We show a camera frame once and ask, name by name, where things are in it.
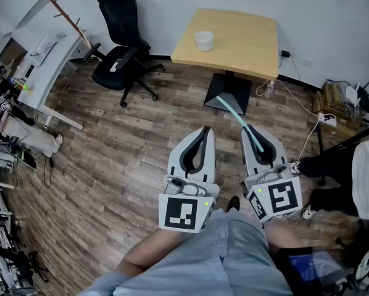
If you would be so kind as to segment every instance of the power strip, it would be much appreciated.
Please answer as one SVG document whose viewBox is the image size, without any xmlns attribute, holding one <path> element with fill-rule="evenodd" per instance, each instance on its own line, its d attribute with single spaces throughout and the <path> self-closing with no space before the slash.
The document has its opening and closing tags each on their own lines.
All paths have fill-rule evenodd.
<svg viewBox="0 0 369 296">
<path fill-rule="evenodd" d="M 337 118 L 332 115 L 324 115 L 323 113 L 319 113 L 318 119 L 320 123 L 337 127 Z"/>
</svg>

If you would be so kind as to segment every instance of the water bottle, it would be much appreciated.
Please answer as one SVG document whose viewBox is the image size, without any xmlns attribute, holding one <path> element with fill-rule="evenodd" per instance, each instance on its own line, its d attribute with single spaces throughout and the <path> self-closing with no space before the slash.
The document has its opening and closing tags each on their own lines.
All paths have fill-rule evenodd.
<svg viewBox="0 0 369 296">
<path fill-rule="evenodd" d="M 267 85 L 267 88 L 265 89 L 265 97 L 271 97 L 274 87 L 275 83 L 273 81 L 270 81 L 270 83 Z"/>
</svg>

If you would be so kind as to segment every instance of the yellow object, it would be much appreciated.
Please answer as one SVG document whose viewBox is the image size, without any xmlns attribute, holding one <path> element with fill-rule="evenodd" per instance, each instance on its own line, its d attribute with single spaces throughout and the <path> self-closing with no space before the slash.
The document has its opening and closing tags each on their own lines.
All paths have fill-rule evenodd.
<svg viewBox="0 0 369 296">
<path fill-rule="evenodd" d="M 194 34 L 200 31 L 214 34 L 214 48 L 209 52 L 197 48 Z M 198 9 L 171 60 L 275 80 L 278 77 L 276 22 L 242 12 Z"/>
</svg>

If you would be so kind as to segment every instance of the white shirt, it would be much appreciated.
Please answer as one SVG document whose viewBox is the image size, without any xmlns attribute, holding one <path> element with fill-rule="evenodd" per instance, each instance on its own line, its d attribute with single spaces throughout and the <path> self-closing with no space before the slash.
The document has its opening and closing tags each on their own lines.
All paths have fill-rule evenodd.
<svg viewBox="0 0 369 296">
<path fill-rule="evenodd" d="M 207 226 L 134 278 L 101 276 L 79 296 L 292 296 L 257 220 L 215 211 Z"/>
<path fill-rule="evenodd" d="M 353 201 L 359 217 L 369 220 L 369 141 L 355 149 L 352 161 Z"/>
</svg>

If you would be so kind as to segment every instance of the office chair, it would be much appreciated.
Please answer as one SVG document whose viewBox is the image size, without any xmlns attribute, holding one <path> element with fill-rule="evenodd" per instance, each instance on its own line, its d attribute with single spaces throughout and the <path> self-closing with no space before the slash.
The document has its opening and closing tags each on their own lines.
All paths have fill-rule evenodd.
<svg viewBox="0 0 369 296">
<path fill-rule="evenodd" d="M 83 58 L 84 62 L 92 55 L 101 59 L 92 75 L 93 80 L 107 89 L 124 89 L 120 100 L 122 107 L 126 107 L 125 99 L 135 82 L 144 87 L 152 94 L 153 100 L 157 101 L 157 94 L 146 86 L 140 77 L 157 68 L 164 72 L 165 67 L 162 64 L 151 67 L 143 64 L 149 57 L 150 45 L 139 36 L 136 0 L 98 0 L 98 2 L 111 40 L 122 46 L 113 48 L 107 55 L 97 50 L 100 43 L 88 51 Z M 118 59 L 120 60 L 115 66 L 115 71 L 110 71 Z"/>
</svg>

